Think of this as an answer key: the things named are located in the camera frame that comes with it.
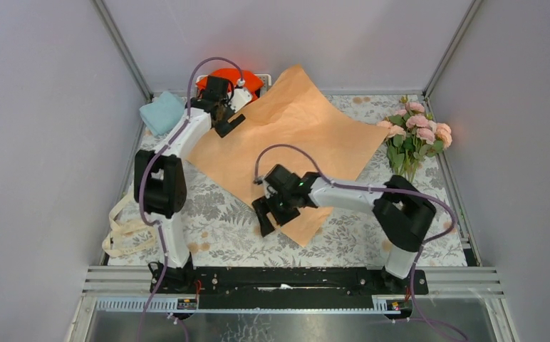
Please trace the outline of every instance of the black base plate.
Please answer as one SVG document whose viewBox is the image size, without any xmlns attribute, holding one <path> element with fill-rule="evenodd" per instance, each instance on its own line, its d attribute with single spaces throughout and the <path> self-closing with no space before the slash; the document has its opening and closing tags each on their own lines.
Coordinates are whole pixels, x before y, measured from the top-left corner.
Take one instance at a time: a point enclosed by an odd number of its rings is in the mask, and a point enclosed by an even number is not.
<svg viewBox="0 0 550 342">
<path fill-rule="evenodd" d="M 202 284 L 200 309 L 371 309 L 372 295 L 406 295 L 405 286 L 393 291 L 381 270 L 365 267 L 197 267 L 190 272 L 193 282 Z M 414 281 L 415 294 L 428 294 L 424 271 L 417 270 Z M 193 282 L 182 293 L 194 294 Z M 281 289 L 282 284 L 292 289 Z M 158 293 L 181 291 L 171 286 Z"/>
</svg>

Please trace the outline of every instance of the pink flower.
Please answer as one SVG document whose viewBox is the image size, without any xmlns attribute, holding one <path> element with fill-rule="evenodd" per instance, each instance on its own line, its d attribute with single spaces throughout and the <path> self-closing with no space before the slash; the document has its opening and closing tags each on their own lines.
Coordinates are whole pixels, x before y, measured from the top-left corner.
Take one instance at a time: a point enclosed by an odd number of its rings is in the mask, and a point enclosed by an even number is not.
<svg viewBox="0 0 550 342">
<path fill-rule="evenodd" d="M 424 113 L 426 111 L 426 109 L 424 109 L 424 106 L 417 102 L 409 102 L 409 108 L 418 113 Z"/>
<path fill-rule="evenodd" d="M 447 133 L 449 133 L 449 134 L 451 135 L 451 127 L 449 127 L 448 124 L 446 124 L 446 123 L 439 123 L 439 124 L 437 124 L 437 129 L 434 130 L 434 131 L 438 134 L 438 133 L 439 133 L 440 131 L 442 131 L 442 130 L 444 130 L 445 132 L 447 132 Z"/>
<path fill-rule="evenodd" d="M 390 123 L 390 121 L 386 121 L 386 120 L 380 121 L 379 123 L 376 123 L 375 125 L 378 126 L 378 127 L 384 127 L 387 130 L 389 130 L 393 126 L 393 124 Z"/>
<path fill-rule="evenodd" d="M 409 129 L 418 127 L 430 127 L 428 119 L 424 115 L 414 115 L 405 123 Z"/>
<path fill-rule="evenodd" d="M 404 138 L 407 136 L 407 132 L 405 132 L 405 130 L 403 129 L 403 127 L 401 126 L 397 126 L 397 125 L 393 125 L 390 130 L 388 131 L 388 136 L 387 138 L 392 138 L 394 137 L 395 135 L 397 134 L 400 134 L 402 135 Z"/>
<path fill-rule="evenodd" d="M 451 142 L 452 142 L 451 134 L 449 134 L 446 130 L 444 129 L 437 130 L 437 137 L 443 140 L 443 149 L 446 150 L 449 146 L 451 146 Z"/>
<path fill-rule="evenodd" d="M 429 128 L 418 128 L 416 136 L 424 140 L 428 145 L 435 143 L 435 134 Z"/>
</svg>

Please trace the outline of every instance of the flower bouquet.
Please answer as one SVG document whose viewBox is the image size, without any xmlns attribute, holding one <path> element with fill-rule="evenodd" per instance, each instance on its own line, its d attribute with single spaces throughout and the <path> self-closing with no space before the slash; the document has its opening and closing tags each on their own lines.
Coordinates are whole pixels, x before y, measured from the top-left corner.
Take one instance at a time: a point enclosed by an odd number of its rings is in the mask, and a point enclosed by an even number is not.
<svg viewBox="0 0 550 342">
<path fill-rule="evenodd" d="M 434 157 L 451 145 L 451 128 L 432 121 L 432 113 L 425 113 L 424 106 L 417 102 L 408 102 L 407 96 L 400 102 L 405 109 L 387 116 L 378 126 L 388 129 L 386 155 L 393 172 L 413 182 L 426 157 Z"/>
</svg>

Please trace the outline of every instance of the cable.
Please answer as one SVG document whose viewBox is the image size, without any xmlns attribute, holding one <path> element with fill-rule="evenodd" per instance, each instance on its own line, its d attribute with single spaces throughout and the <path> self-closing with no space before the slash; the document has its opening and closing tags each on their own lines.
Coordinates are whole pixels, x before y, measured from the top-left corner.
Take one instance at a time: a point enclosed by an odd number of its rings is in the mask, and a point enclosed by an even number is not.
<svg viewBox="0 0 550 342">
<path fill-rule="evenodd" d="M 423 318 L 409 318 L 409 317 L 407 317 L 406 319 L 393 319 L 392 323 L 393 324 L 395 324 L 395 323 L 409 323 L 411 321 L 416 321 L 416 322 L 420 322 L 420 323 L 427 323 L 426 320 L 423 319 Z M 453 326 L 453 325 L 451 325 L 447 322 L 444 322 L 444 321 L 439 321 L 437 319 L 429 318 L 428 321 L 430 321 L 432 323 L 436 323 L 440 326 L 444 326 L 445 328 L 448 328 L 450 330 L 453 330 L 453 331 L 455 331 L 456 333 L 458 333 L 459 335 L 461 335 L 464 338 L 464 340 L 461 340 L 461 341 L 468 341 L 468 336 L 464 333 L 464 331 L 459 330 L 458 327 Z M 373 322 L 373 324 L 391 324 L 391 321 L 377 321 L 377 322 Z"/>
<path fill-rule="evenodd" d="M 440 200 L 440 199 L 438 199 L 434 196 L 430 196 L 430 195 L 423 194 L 421 192 L 412 191 L 412 190 L 391 189 L 391 188 L 388 188 L 388 187 L 370 187 L 370 186 L 366 187 L 366 186 L 362 186 L 362 185 L 346 185 L 346 184 L 335 183 L 333 180 L 328 178 L 323 173 L 323 171 L 321 170 L 319 165 L 317 165 L 317 162 L 307 152 L 303 151 L 302 149 L 300 149 L 300 148 L 298 148 L 294 145 L 290 145 L 290 144 L 271 145 L 271 146 L 265 148 L 262 152 L 260 152 L 260 154 L 258 155 L 258 158 L 256 159 L 256 164 L 254 165 L 254 181 L 255 182 L 259 181 L 259 175 L 258 175 L 259 170 L 258 169 L 259 169 L 259 165 L 260 165 L 260 159 L 262 159 L 262 157 L 264 156 L 265 153 L 267 153 L 268 151 L 270 151 L 274 148 L 278 148 L 278 147 L 291 148 L 292 150 L 295 150 L 295 151 L 301 153 L 302 155 L 304 155 L 311 162 L 311 164 L 313 164 L 313 166 L 315 167 L 315 170 L 317 170 L 317 173 L 319 174 L 319 176 L 321 176 L 321 178 L 323 178 L 323 180 L 326 183 L 328 183 L 329 185 L 331 185 L 332 187 L 337 187 L 339 189 L 360 190 L 360 191 L 368 191 L 368 192 L 389 192 L 389 193 L 395 193 L 395 194 L 403 194 L 403 195 L 411 195 L 411 196 L 421 197 L 421 198 L 424 198 L 426 200 L 429 200 L 431 202 L 434 202 L 434 203 L 438 204 L 447 213 L 449 213 L 449 215 L 451 216 L 451 225 L 449 226 L 449 228 L 447 228 L 442 233 L 436 234 L 432 237 L 429 237 L 428 239 L 425 239 L 424 242 L 422 243 L 422 245 L 420 246 L 420 249 L 417 251 L 417 254 L 415 256 L 415 259 L 413 260 L 413 264 L 411 266 L 410 275 L 409 275 L 409 277 L 410 277 L 410 295 L 411 295 L 411 299 L 413 301 L 413 306 L 416 308 L 419 315 L 422 316 L 422 318 L 414 318 L 414 320 L 421 319 L 421 321 L 428 324 L 430 326 L 430 328 L 432 328 L 436 333 L 438 333 L 443 338 L 446 338 L 449 341 L 468 342 L 468 337 L 463 332 L 461 332 L 461 330 L 459 330 L 458 328 L 455 328 L 454 326 L 452 326 L 448 323 L 440 322 L 440 323 L 444 323 L 444 324 L 440 324 L 440 325 L 446 326 L 448 328 L 451 327 L 452 330 L 459 332 L 460 335 L 462 335 L 462 337 L 464 339 L 462 339 L 462 340 L 456 339 L 452 336 L 449 336 L 448 334 L 446 334 L 441 329 L 435 327 L 434 323 L 437 323 L 437 321 L 430 320 L 430 319 L 426 318 L 426 316 L 422 312 L 422 309 L 420 309 L 420 307 L 418 306 L 417 301 L 415 299 L 415 290 L 414 290 L 415 265 L 417 264 L 417 261 L 420 258 L 420 255 L 422 255 L 422 251 L 424 249 L 425 244 L 427 244 L 428 242 L 431 242 L 433 240 L 439 239 L 440 237 L 443 237 L 443 236 L 449 234 L 453 230 L 453 228 L 455 227 L 455 225 L 457 223 L 457 215 L 453 212 L 453 209 L 451 209 L 451 207 L 449 205 L 447 205 L 447 203 L 443 202 L 442 200 Z"/>
<path fill-rule="evenodd" d="M 229 96 L 229 99 L 227 100 L 227 103 L 231 103 L 231 100 L 233 100 L 233 95 L 235 94 L 235 85 L 229 79 L 227 79 L 227 82 L 231 86 L 231 96 Z"/>
<path fill-rule="evenodd" d="M 204 64 L 210 62 L 210 61 L 225 61 L 227 63 L 232 64 L 238 71 L 239 71 L 239 77 L 240 80 L 244 81 L 244 73 L 242 73 L 242 69 L 233 61 L 223 58 L 223 57 L 211 57 L 206 58 L 203 61 L 199 62 L 195 69 L 193 69 L 193 72 L 191 73 L 191 77 L 189 78 L 189 83 L 187 84 L 187 115 L 185 116 L 185 121 L 181 125 L 181 127 L 177 130 L 177 132 L 168 140 L 168 143 L 164 145 L 155 155 L 149 163 L 147 164 L 147 167 L 145 168 L 145 171 L 143 172 L 143 176 L 141 178 L 141 184 L 139 186 L 139 212 L 141 215 L 142 221 L 147 226 L 153 226 L 154 224 L 157 224 L 157 220 L 149 222 L 147 217 L 145 216 L 145 186 L 147 184 L 147 179 L 149 177 L 149 174 L 151 173 L 151 169 L 153 168 L 153 165 L 157 161 L 157 159 L 168 150 L 170 147 L 170 144 L 172 144 L 182 133 L 182 131 L 189 125 L 189 121 L 191 120 L 191 87 L 193 86 L 193 80 L 195 79 L 195 74 L 201 68 Z M 164 234 L 162 230 L 162 225 L 157 225 L 157 233 L 160 236 L 160 242 L 162 244 L 162 250 L 164 252 L 164 267 L 162 268 L 162 273 L 160 274 L 160 278 L 157 280 L 157 283 L 155 283 L 155 286 L 153 287 L 153 291 L 151 291 L 151 294 L 149 295 L 149 298 L 147 298 L 147 302 L 143 306 L 143 311 L 141 313 L 141 318 L 139 321 L 139 327 L 137 329 L 137 342 L 140 342 L 140 336 L 142 331 L 143 323 L 145 322 L 145 315 L 147 314 L 147 309 L 149 308 L 149 304 L 151 303 L 153 296 L 157 293 L 157 290 L 160 288 L 160 285 L 162 284 L 162 281 L 164 280 L 164 276 L 166 275 L 166 269 L 168 268 L 168 250 L 166 249 L 166 241 L 164 240 Z"/>
<path fill-rule="evenodd" d="M 185 342 L 189 342 L 189 329 L 187 328 L 185 323 L 182 321 L 182 319 L 174 316 L 172 313 L 169 313 L 168 317 L 166 317 L 166 319 L 171 319 L 171 318 L 174 318 L 175 324 L 180 324 L 181 325 L 182 330 L 185 332 Z"/>
</svg>

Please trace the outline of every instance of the white wall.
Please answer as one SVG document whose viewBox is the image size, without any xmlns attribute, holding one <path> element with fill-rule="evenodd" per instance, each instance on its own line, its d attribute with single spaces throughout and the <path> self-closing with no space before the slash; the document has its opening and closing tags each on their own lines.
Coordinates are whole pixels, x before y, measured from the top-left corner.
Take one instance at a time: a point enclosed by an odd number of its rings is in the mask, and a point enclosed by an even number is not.
<svg viewBox="0 0 550 342">
<path fill-rule="evenodd" d="M 550 1 L 486 1 L 432 105 L 521 341 L 550 341 Z"/>
<path fill-rule="evenodd" d="M 155 92 L 211 56 L 256 73 L 301 63 L 328 93 L 422 90 L 471 0 L 107 0 Z M 203 71 L 226 64 L 213 63 Z"/>
<path fill-rule="evenodd" d="M 90 1 L 0 1 L 0 341 L 63 340 L 140 105 Z"/>
</svg>

